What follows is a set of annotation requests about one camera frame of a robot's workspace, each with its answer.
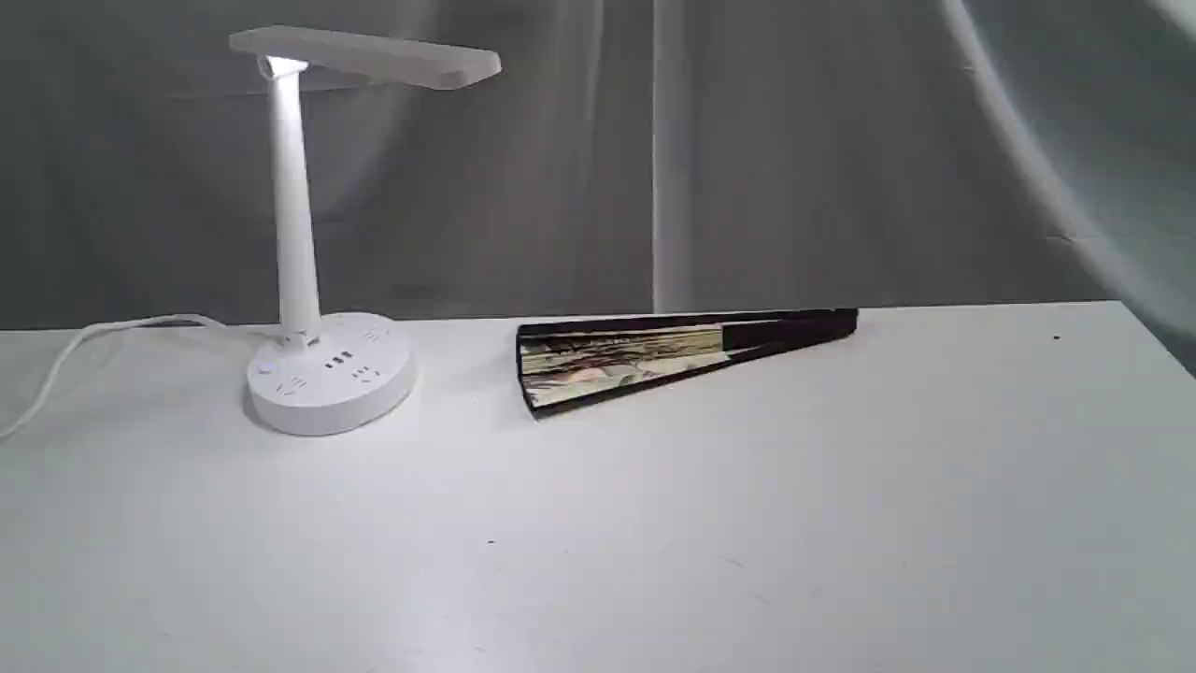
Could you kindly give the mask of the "painted paper folding fan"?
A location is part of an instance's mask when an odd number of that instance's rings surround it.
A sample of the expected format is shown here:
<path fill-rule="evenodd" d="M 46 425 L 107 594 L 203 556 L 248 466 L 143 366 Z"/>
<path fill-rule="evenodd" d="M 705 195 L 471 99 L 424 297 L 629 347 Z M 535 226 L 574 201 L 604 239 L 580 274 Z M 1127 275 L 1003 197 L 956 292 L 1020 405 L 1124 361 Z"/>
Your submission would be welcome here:
<path fill-rule="evenodd" d="M 515 368 L 537 420 L 763 357 L 847 339 L 858 308 L 636 316 L 521 324 Z"/>

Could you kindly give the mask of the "grey backdrop curtain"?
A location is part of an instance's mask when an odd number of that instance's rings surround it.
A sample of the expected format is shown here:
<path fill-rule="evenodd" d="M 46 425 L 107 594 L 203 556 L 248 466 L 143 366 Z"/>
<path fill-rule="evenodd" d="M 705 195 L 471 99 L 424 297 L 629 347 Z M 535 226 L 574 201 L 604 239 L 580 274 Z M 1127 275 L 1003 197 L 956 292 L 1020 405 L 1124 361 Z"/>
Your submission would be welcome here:
<path fill-rule="evenodd" d="M 4 328 L 276 322 L 269 25 L 313 68 L 321 298 L 393 318 L 1093 301 L 1192 368 L 1192 6 L 5 1 Z"/>

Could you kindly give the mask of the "white desk lamp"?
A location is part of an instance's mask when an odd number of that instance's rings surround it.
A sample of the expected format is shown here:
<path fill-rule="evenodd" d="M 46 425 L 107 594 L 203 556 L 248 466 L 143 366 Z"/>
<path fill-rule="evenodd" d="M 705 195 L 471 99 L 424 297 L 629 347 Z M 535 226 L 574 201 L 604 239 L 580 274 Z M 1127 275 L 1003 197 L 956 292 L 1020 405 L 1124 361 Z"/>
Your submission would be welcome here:
<path fill-rule="evenodd" d="M 452 91 L 496 77 L 492 50 L 271 25 L 228 38 L 252 55 L 269 88 L 271 188 L 280 336 L 248 367 L 248 394 L 266 426 L 323 438 L 367 426 L 414 391 L 415 351 L 392 319 L 321 310 L 303 121 L 303 74 L 312 65 L 415 88 Z"/>

